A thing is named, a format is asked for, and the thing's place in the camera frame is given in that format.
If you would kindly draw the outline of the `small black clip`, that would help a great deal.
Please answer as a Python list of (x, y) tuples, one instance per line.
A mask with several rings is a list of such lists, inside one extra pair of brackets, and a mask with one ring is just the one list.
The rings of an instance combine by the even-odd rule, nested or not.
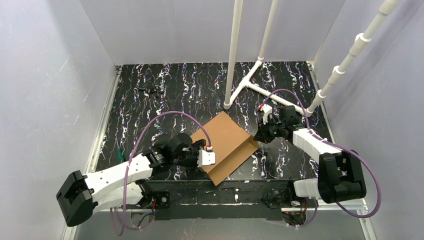
[(158, 84), (153, 84), (151, 87), (136, 86), (135, 88), (139, 91), (142, 91), (148, 94), (149, 96), (154, 96), (155, 98), (159, 98), (160, 96), (164, 94), (164, 91), (162, 90), (161, 86)]

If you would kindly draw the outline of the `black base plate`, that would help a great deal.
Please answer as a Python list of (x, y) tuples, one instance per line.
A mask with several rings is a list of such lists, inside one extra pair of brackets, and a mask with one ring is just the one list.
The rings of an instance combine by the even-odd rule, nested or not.
[(293, 213), (302, 222), (316, 203), (297, 197), (291, 180), (139, 180), (143, 198), (137, 212), (155, 212), (155, 220), (266, 219), (281, 221)]

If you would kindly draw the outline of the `brown cardboard box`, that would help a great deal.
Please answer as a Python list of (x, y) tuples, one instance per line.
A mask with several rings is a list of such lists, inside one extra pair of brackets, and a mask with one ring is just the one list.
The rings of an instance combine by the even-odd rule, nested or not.
[(250, 158), (259, 146), (254, 137), (224, 111), (203, 127), (211, 139), (215, 164), (203, 166), (201, 170), (218, 186)]

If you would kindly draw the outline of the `green handled tool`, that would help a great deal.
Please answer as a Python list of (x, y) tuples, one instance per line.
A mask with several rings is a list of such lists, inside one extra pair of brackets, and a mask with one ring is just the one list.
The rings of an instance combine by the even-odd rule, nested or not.
[(121, 163), (124, 163), (125, 162), (125, 157), (124, 157), (124, 155), (123, 155), (123, 151), (122, 151), (122, 149), (121, 149), (121, 147), (120, 147), (120, 142), (118, 141), (118, 139), (116, 138), (115, 139), (115, 143), (116, 143), (116, 152), (117, 152), (117, 159), (118, 159), (118, 162), (121, 164)]

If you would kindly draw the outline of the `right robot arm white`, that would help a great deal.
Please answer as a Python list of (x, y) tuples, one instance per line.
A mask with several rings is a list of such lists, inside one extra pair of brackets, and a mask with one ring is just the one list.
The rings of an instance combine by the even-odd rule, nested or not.
[(309, 155), (318, 164), (318, 176), (293, 180), (288, 185), (291, 199), (310, 198), (327, 204), (362, 199), (367, 188), (360, 160), (351, 153), (325, 143), (319, 135), (302, 123), (294, 106), (282, 106), (279, 115), (262, 104), (258, 130), (253, 139), (268, 144), (283, 138)]

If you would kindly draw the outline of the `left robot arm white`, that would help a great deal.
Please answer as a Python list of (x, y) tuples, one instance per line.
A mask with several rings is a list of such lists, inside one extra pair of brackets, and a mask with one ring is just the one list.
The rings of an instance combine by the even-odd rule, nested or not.
[(168, 208), (169, 192), (151, 190), (148, 178), (168, 171), (173, 165), (198, 169), (215, 162), (213, 147), (207, 146), (205, 139), (193, 141), (189, 135), (179, 133), (131, 161), (87, 174), (80, 170), (70, 173), (56, 200), (68, 227), (78, 226), (93, 214), (114, 207)]

